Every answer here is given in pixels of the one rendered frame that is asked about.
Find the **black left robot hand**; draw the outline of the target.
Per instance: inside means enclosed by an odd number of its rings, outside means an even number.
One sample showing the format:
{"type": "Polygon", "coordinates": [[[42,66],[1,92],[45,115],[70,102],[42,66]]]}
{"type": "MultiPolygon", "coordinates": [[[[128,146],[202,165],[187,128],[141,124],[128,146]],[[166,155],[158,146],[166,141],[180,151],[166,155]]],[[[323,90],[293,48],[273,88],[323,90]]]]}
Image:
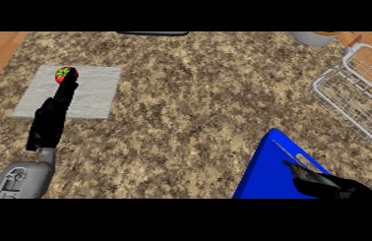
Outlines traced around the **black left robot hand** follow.
{"type": "Polygon", "coordinates": [[[73,67],[63,70],[65,76],[60,81],[53,97],[45,99],[35,111],[35,119],[31,126],[26,150],[54,148],[63,130],[63,122],[73,92],[78,87],[78,73],[73,67]]]}

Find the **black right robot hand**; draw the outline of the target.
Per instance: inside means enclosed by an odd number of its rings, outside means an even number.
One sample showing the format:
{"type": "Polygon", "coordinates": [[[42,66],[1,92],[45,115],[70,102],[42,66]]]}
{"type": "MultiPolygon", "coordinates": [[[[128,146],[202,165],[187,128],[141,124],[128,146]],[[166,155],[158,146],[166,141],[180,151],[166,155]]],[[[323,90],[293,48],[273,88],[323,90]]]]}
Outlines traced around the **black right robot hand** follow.
{"type": "Polygon", "coordinates": [[[351,179],[320,173],[336,187],[293,178],[293,186],[301,194],[321,200],[372,201],[372,189],[351,179]]]}

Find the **grey placemat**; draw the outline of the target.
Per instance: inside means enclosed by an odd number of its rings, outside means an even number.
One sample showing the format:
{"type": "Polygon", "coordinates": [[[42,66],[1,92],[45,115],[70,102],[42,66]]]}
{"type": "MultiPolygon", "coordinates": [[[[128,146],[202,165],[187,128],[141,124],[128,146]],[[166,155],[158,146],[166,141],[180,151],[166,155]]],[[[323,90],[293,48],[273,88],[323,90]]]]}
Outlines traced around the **grey placemat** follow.
{"type": "MultiPolygon", "coordinates": [[[[41,65],[13,110],[13,117],[34,117],[44,101],[54,95],[59,84],[54,72],[60,65],[41,65]]],[[[68,118],[106,119],[122,69],[116,67],[73,66],[78,88],[68,107],[68,118]]]]}

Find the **flat black appliance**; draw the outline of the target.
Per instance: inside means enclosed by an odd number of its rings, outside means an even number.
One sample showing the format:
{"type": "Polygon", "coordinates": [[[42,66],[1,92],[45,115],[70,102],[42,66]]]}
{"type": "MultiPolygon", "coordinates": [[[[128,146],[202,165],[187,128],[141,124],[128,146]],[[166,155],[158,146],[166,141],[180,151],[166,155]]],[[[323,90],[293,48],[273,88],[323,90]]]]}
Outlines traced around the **flat black appliance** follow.
{"type": "Polygon", "coordinates": [[[116,31],[116,33],[153,36],[184,36],[189,34],[189,31],[116,31]]]}

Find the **blue tray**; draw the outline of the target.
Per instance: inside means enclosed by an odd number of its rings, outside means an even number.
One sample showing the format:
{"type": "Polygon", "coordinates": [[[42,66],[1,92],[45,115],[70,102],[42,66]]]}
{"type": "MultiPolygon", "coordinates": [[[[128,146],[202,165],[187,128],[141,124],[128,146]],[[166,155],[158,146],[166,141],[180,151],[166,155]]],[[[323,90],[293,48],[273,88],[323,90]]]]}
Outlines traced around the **blue tray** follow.
{"type": "Polygon", "coordinates": [[[233,192],[234,199],[308,199],[293,186],[292,173],[283,161],[307,164],[296,158],[301,155],[317,171],[327,174],[311,156],[299,148],[285,133],[271,128],[259,140],[243,175],[233,192]]]}

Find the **grey pot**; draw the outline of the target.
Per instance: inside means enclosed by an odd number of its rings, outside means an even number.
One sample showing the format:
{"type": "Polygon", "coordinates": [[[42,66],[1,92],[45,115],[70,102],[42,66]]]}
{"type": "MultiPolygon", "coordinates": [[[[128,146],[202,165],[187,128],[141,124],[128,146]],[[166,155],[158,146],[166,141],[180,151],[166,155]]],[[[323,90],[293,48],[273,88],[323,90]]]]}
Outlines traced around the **grey pot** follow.
{"type": "Polygon", "coordinates": [[[338,36],[338,31],[290,31],[293,38],[305,45],[326,46],[338,36]]]}

